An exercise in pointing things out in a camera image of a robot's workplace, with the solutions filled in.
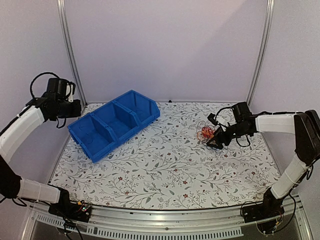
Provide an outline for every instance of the blue storage bin compartment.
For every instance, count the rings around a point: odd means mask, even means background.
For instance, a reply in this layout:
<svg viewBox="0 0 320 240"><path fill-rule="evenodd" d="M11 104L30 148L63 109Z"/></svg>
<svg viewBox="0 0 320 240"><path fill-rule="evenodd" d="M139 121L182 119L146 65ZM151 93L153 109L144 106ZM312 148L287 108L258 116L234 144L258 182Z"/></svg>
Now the blue storage bin compartment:
<svg viewBox="0 0 320 240"><path fill-rule="evenodd" d="M128 91L68 126L73 140L94 163L160 116L155 101Z"/></svg>
<svg viewBox="0 0 320 240"><path fill-rule="evenodd" d="M76 121L68 128L73 139L81 145L90 159L99 158L101 151L116 145L116 140L107 127L91 114L82 117L81 121Z"/></svg>
<svg viewBox="0 0 320 240"><path fill-rule="evenodd" d="M105 104L93 113L109 125L118 138L130 138L135 134L134 128L138 126L138 123L134 115L117 105L116 102Z"/></svg>
<svg viewBox="0 0 320 240"><path fill-rule="evenodd" d="M116 98L115 101L135 112L141 122L158 114L160 115L157 104L153 100L133 90Z"/></svg>

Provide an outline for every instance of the robotic arm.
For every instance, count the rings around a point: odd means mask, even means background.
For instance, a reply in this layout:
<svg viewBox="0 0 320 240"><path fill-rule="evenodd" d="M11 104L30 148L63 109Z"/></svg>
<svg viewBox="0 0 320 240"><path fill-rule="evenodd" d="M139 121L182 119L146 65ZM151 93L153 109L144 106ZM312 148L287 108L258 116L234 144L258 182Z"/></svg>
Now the robotic arm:
<svg viewBox="0 0 320 240"><path fill-rule="evenodd" d="M236 123L229 125L225 120L210 114L208 120L220 127L207 142L209 147L222 149L232 139L253 136L254 133L287 133L295 135L295 154L280 179L263 195L261 204L241 208L244 221L253 222L278 216L284 213L283 200L305 178L308 170L320 158L320 119L315 110L306 112L261 112L252 114L246 102L232 107Z"/></svg>
<svg viewBox="0 0 320 240"><path fill-rule="evenodd" d="M46 92L41 97L35 97L32 85L38 77L44 74L54 75L55 78L48 80ZM80 100L73 100L75 84L59 78L54 73L39 74L31 82L30 92L32 100L0 132L0 194L4 196L4 199L18 198L50 203L49 212L51 214L88 222L91 204L83 201L72 203L67 190L25 179L16 175L9 167L15 151L42 123L47 120L64 119L63 125L57 126L57 128L62 128L66 124L67 118L81 115Z"/></svg>

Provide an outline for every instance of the white wall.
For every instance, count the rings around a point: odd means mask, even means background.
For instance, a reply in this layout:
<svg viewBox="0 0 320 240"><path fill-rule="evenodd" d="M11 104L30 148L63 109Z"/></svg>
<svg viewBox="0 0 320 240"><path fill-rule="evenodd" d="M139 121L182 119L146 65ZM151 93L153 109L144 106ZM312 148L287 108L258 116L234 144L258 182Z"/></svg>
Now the white wall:
<svg viewBox="0 0 320 240"><path fill-rule="evenodd" d="M267 1L65 3L88 102L134 89L154 100L244 101Z"/></svg>
<svg viewBox="0 0 320 240"><path fill-rule="evenodd" d="M0 129L30 99L29 85L39 73L51 71L73 81L55 0L5 0L0 3ZM41 95L49 76L39 78L34 93ZM46 183L68 130L46 122L36 129L13 156L13 170ZM0 239L17 240L26 209L5 200L0 205Z"/></svg>
<svg viewBox="0 0 320 240"><path fill-rule="evenodd" d="M270 38L252 110L306 111L320 114L320 1L275 1ZM265 134L283 171L295 149L293 135ZM320 239L320 165L298 188L314 239Z"/></svg>

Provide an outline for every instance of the wire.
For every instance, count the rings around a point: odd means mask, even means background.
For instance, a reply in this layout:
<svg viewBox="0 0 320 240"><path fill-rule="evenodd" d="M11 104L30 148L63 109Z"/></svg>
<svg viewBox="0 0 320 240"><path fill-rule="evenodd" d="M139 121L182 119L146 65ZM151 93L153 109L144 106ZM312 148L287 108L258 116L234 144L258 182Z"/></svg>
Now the wire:
<svg viewBox="0 0 320 240"><path fill-rule="evenodd" d="M249 141L248 135L245 135L245 137L246 137L246 140L247 140L247 142L248 142L248 145L247 145L247 146L243 146L243 145L241 145L241 144L239 143L238 139L240 139L241 137L236 137L236 138L235 138L236 143L237 143L240 147L246 148L246 147L249 147L249 146L251 145L251 142Z"/></svg>
<svg viewBox="0 0 320 240"><path fill-rule="evenodd" d="M214 137L215 128L212 125L207 126L206 122L203 120L198 122L195 130L196 130L196 137L204 145Z"/></svg>
<svg viewBox="0 0 320 240"><path fill-rule="evenodd" d="M294 198L291 194L289 194L289 197L290 197L290 198L292 198L292 200L293 200L293 202L294 202L294 209L293 209L293 213L292 213L292 215L291 215L291 217L290 217L289 221L284 225L284 227L283 227L283 228L281 228L281 229L279 229L279 230L276 230L276 231L274 232L274 234L275 234L275 233L278 233L278 232L280 232L280 231L282 231L283 229L285 229L285 228L286 228L286 227L291 223L292 219L293 219L293 218L294 218L294 216L295 216L295 213L296 213L296 207L297 207L297 202L296 202L295 198Z"/></svg>
<svg viewBox="0 0 320 240"><path fill-rule="evenodd" d="M275 111L275 112L269 112L269 111L262 111L258 114L256 114L257 116L259 115L280 115L280 114L303 114L302 111Z"/></svg>
<svg viewBox="0 0 320 240"><path fill-rule="evenodd" d="M232 107L231 106L226 106L226 107L223 107L223 108L219 109L219 111L214 116L214 120L217 120L217 117L218 117L219 113L221 113L221 111L226 110L226 109L232 109Z"/></svg>
<svg viewBox="0 0 320 240"><path fill-rule="evenodd" d="M6 200L6 199L7 199L6 197L2 198L2 199L0 200L0 204L2 204L2 203L4 202L4 200Z"/></svg>
<svg viewBox="0 0 320 240"><path fill-rule="evenodd" d="M28 106L27 106L25 109L23 109L14 119L12 119L12 120L9 122L9 124L8 124L7 126L5 126L4 129L1 130L0 136L1 136L2 134L4 134L5 131L7 131L8 128L9 128L12 124L14 124L15 121L18 120L21 115L23 115L26 111L28 111L29 108L31 108L31 105L28 105Z"/></svg>
<svg viewBox="0 0 320 240"><path fill-rule="evenodd" d="M46 202L46 201L41 201L41 202L44 203L44 204L46 204L46 205L48 205L48 206L50 206L50 207L53 207L59 214L62 215L62 218L63 218L63 220L64 220L64 229L65 229L65 231L67 230L65 224L68 224L69 227L75 228L75 229L77 230L79 236L80 236L80 239L81 239L81 240L84 240L84 238L82 237L82 234L81 234L78 226L77 226L70 218L68 218L63 212L61 212L61 211L60 211L57 207L55 207L54 205L52 205L52 204L50 204L50 203L48 203L48 202ZM68 239L72 240L72 239L68 236L68 234L67 234L66 232L65 232L65 236L66 236Z"/></svg>
<svg viewBox="0 0 320 240"><path fill-rule="evenodd" d="M84 200L81 200L80 202L78 202L78 205L80 205L79 203L81 204L81 206L77 211L75 211L75 213L78 213L85 206L85 201Z"/></svg>
<svg viewBox="0 0 320 240"><path fill-rule="evenodd" d="M64 100L67 100L67 99L69 98L69 96L70 96L71 94L73 94L73 91L72 91L71 86L73 86L73 89L75 89L75 86L76 86L73 82L68 81L68 80L66 80L66 81L67 81L67 83L68 83L68 85L69 85L69 87L70 87L70 92L65 96Z"/></svg>
<svg viewBox="0 0 320 240"><path fill-rule="evenodd" d="M55 74L55 73L53 73L53 72L49 72L49 71L45 71L45 72L43 72L43 73L38 74L38 75L31 81L31 83L30 83L30 94L31 94L31 97L32 97L33 100L36 100L36 97L35 97L34 92L33 92L33 90L32 90L32 86L34 85L34 82L35 82L39 77L41 77L42 75L46 75L46 74L48 74L48 75L53 75L53 76L55 76L57 79L60 79L60 77L59 77L57 74Z"/></svg>
<svg viewBox="0 0 320 240"><path fill-rule="evenodd" d="M14 202L15 205L18 205L18 206L20 206L20 207L27 207L27 204L26 204L24 201L22 201L20 198L17 198L17 199L18 199L21 203L16 202L15 199L12 198L12 202Z"/></svg>
<svg viewBox="0 0 320 240"><path fill-rule="evenodd" d="M252 203L252 204L255 204L255 205L259 206L259 204L256 203L256 202L254 202L254 201L245 201L245 202L241 205L241 207L240 207L240 216L243 217L243 218L244 218L245 216L242 215L242 208L243 208L243 206L246 205L247 203Z"/></svg>
<svg viewBox="0 0 320 240"><path fill-rule="evenodd" d="M58 118L56 118L56 121L57 121L56 128L62 129L66 125L67 118L64 118L63 124L61 126L59 126L59 119Z"/></svg>
<svg viewBox="0 0 320 240"><path fill-rule="evenodd" d="M308 172L306 173L306 179L307 180L309 180L311 178L311 175L312 175L313 171L314 171L314 165L312 164L311 165L311 169L308 170Z"/></svg>
<svg viewBox="0 0 320 240"><path fill-rule="evenodd" d="M270 228L270 229L268 229L267 231L265 231L265 232L268 232L269 234L265 234L264 232L262 232L262 231L258 228L258 224L256 224L256 227L257 227L257 229L259 230L260 233L262 233L262 234L265 235L265 236L273 235L273 234L276 234L276 233L282 231L283 229L285 229L285 228L291 223L291 221L292 221L292 219L294 218L295 213L296 213L297 202L296 202L295 198L294 198L291 194L289 194L289 197L292 198L292 200L293 200L293 202L294 202L293 213L292 213L289 221L284 225L283 228L277 230L277 227L283 222L284 216L281 214L281 215L280 215L280 220L279 220L279 221L277 220L277 224L276 224L273 228Z"/></svg>

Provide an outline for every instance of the table surface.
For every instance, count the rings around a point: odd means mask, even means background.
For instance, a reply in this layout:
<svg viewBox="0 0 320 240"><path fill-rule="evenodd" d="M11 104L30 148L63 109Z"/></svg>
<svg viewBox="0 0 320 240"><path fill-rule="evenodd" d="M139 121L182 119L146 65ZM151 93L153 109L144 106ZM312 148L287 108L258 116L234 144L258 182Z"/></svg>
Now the table surface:
<svg viewBox="0 0 320 240"><path fill-rule="evenodd" d="M102 103L90 104L87 114ZM92 163L72 139L50 180L73 200L134 209L203 209L261 201L280 174L261 134L206 147L197 131L227 103L159 102L161 116L107 157ZM221 116L233 122L231 110ZM246 145L245 138L239 140Z"/></svg>

